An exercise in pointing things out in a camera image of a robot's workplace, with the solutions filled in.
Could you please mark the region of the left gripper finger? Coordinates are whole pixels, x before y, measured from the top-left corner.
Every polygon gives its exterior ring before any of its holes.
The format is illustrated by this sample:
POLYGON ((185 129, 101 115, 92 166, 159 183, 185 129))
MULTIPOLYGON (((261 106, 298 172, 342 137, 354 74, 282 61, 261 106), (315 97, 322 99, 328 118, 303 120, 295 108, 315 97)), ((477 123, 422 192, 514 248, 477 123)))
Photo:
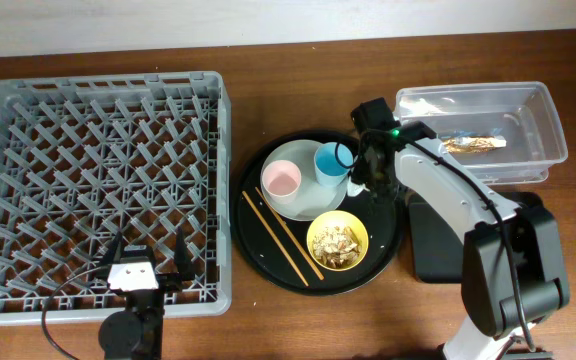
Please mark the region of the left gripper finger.
POLYGON ((110 242, 108 250, 98 263, 98 271, 96 272, 97 279, 106 280, 108 278, 110 267, 116 262, 116 258, 121 253, 119 250, 121 242, 122 234, 117 233, 110 242))
POLYGON ((181 226, 176 231, 174 264, 182 281, 193 279, 192 261, 188 258, 185 235, 181 226))

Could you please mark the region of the blue plastic cup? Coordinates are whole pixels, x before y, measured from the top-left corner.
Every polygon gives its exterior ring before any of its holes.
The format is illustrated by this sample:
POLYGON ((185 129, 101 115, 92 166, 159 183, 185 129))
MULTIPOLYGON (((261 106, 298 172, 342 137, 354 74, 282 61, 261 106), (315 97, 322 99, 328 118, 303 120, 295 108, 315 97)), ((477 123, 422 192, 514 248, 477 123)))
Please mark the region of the blue plastic cup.
POLYGON ((314 155, 316 179, 324 187, 336 187, 345 179, 353 163, 354 155, 345 145, 325 143, 314 155))

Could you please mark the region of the gold foil snack wrapper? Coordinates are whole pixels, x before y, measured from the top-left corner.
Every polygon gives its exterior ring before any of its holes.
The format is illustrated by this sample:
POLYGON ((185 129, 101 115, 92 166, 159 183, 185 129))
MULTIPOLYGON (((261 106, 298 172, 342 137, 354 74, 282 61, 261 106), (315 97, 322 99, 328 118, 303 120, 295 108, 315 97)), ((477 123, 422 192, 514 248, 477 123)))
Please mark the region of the gold foil snack wrapper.
POLYGON ((503 136, 459 136, 443 141, 448 152, 454 154, 484 153, 507 146, 503 136))

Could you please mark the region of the yellow bowl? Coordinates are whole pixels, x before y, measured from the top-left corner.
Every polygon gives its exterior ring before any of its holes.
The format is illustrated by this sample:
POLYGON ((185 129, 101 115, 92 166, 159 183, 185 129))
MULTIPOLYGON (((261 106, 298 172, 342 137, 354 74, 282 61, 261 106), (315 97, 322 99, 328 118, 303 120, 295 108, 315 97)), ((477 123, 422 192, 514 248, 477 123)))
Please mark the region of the yellow bowl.
POLYGON ((319 215, 307 231, 307 250, 327 270, 341 272, 356 267, 365 258, 370 236, 355 215, 334 210, 319 215))

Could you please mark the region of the pink plastic cup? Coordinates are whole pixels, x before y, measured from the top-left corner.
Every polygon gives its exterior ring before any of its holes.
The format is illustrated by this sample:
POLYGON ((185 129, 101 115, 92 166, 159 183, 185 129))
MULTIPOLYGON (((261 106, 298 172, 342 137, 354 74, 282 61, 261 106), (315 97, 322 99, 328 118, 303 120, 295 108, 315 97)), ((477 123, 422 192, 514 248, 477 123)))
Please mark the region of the pink plastic cup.
POLYGON ((264 168, 261 175, 263 189, 279 204, 294 201, 301 185, 299 167, 288 160, 276 160, 264 168))

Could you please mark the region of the food scraps pile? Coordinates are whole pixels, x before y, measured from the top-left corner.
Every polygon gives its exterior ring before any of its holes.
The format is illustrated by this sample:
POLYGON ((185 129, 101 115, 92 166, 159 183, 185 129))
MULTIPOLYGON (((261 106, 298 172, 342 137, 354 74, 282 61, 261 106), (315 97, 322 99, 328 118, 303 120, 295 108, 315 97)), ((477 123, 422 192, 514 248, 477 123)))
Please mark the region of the food scraps pile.
POLYGON ((361 245, 348 226, 325 227, 312 242, 314 258, 332 269, 348 268, 359 260, 361 245))

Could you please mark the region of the silver white wrapper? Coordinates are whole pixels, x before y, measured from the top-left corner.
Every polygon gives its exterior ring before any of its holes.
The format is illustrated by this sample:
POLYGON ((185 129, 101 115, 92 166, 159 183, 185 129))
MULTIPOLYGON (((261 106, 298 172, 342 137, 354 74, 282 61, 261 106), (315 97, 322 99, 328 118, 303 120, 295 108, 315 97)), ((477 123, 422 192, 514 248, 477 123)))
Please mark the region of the silver white wrapper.
POLYGON ((364 184, 357 184, 352 179, 348 180, 346 193, 349 197, 356 197, 364 191, 367 191, 367 187, 364 184))

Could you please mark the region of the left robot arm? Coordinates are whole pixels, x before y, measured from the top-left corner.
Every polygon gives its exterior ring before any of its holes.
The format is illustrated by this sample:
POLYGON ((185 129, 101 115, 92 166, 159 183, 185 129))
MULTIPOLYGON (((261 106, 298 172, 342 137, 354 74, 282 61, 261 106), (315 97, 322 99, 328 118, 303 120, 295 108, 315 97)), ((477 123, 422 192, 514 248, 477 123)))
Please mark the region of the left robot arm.
POLYGON ((109 315, 99 329, 106 359, 162 357, 165 296, 194 278, 182 229, 176 231, 173 263, 174 272, 157 273, 151 247, 124 245, 122 235, 115 235, 100 266, 109 290, 125 300, 125 308, 109 315))

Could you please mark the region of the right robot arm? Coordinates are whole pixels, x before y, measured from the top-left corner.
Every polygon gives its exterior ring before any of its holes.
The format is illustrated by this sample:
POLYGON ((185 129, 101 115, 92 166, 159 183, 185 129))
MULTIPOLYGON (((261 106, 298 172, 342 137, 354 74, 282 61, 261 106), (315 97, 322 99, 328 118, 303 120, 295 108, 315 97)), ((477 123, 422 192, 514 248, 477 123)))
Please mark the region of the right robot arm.
POLYGON ((531 330, 570 301, 557 222, 469 173, 422 123, 393 128, 354 121, 351 181, 378 199, 405 186, 442 217, 463 244, 461 297, 467 316, 439 348, 443 359, 509 359, 523 342, 544 359, 531 330))

